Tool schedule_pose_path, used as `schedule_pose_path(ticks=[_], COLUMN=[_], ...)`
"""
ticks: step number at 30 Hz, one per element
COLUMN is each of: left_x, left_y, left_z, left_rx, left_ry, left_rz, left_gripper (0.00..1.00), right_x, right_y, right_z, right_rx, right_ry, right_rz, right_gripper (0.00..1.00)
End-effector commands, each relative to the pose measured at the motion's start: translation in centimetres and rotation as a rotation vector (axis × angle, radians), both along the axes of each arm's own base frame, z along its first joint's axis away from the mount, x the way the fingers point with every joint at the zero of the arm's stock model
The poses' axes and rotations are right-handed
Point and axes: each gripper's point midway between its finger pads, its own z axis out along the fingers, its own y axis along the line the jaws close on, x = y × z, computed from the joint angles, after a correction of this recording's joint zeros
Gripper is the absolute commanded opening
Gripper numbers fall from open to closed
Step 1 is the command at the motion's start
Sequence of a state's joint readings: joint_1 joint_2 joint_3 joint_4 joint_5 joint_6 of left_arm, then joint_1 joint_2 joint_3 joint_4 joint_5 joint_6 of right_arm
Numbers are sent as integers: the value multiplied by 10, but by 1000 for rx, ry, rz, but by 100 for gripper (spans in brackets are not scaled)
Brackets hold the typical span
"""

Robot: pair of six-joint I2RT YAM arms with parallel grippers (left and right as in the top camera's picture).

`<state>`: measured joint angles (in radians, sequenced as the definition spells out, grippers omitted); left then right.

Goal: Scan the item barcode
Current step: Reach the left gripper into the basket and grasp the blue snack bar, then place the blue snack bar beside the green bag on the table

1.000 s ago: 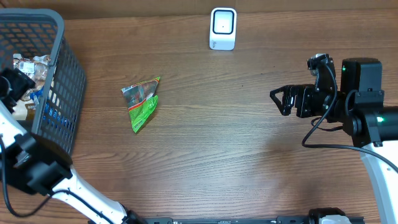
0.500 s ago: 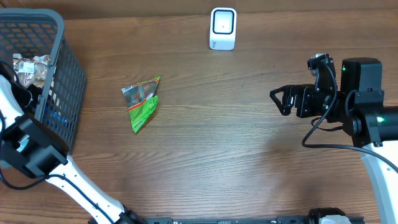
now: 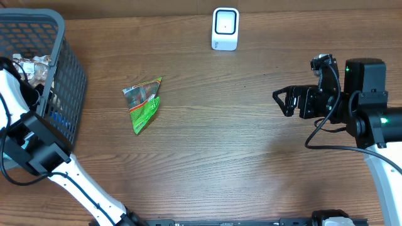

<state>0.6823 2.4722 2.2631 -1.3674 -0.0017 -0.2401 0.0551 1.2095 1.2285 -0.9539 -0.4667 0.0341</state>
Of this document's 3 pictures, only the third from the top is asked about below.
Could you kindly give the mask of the green red snack bag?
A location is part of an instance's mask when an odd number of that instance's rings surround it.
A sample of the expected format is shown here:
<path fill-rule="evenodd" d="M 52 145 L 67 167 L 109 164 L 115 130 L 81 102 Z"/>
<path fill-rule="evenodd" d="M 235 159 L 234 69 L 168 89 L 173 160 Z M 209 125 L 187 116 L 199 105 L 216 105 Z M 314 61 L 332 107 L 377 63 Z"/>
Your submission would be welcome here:
<path fill-rule="evenodd" d="M 133 131 L 139 134 L 154 116 L 160 105 L 160 97 L 157 96 L 162 78 L 156 78 L 122 89 L 128 102 L 129 114 L 133 124 Z"/>

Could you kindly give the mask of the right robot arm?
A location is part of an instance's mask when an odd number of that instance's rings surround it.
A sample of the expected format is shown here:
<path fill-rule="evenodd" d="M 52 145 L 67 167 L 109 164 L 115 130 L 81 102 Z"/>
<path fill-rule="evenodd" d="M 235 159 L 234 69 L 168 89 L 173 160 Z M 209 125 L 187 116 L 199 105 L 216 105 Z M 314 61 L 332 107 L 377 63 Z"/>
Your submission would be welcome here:
<path fill-rule="evenodd" d="M 386 64 L 378 58 L 352 58 L 345 63 L 341 84 L 337 60 L 331 54 L 313 58 L 316 85 L 291 85 L 273 92 L 282 113 L 299 109 L 302 119 L 315 119 L 305 141 L 308 149 L 356 151 L 364 155 L 378 194 L 386 225 L 401 225 L 401 108 L 388 107 Z M 311 145 L 323 125 L 342 124 L 341 131 L 356 146 Z"/>

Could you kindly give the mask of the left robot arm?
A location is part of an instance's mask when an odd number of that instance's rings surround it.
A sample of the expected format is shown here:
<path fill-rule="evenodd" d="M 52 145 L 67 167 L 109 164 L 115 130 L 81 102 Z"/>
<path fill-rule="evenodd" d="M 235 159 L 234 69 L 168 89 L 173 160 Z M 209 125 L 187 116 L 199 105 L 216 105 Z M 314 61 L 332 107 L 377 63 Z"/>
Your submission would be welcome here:
<path fill-rule="evenodd" d="M 40 93 L 15 63 L 1 58 L 1 155 L 8 155 L 36 176 L 29 182 L 12 179 L 1 165 L 3 176 L 18 186 L 44 179 L 60 185 L 95 218 L 93 225 L 146 225 L 136 213 L 105 192 L 81 167 L 70 141 L 36 113 Z"/>

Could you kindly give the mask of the beige brown snack pouch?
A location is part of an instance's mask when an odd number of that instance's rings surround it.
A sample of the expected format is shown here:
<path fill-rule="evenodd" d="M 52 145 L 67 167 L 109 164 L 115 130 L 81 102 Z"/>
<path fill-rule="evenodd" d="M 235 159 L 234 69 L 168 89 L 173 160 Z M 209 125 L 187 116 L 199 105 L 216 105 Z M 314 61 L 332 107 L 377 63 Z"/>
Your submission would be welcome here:
<path fill-rule="evenodd" d="M 29 59 L 23 58 L 20 54 L 13 54 L 14 67 L 23 80 L 27 80 L 32 87 L 45 85 L 51 60 L 50 55 L 34 56 Z"/>

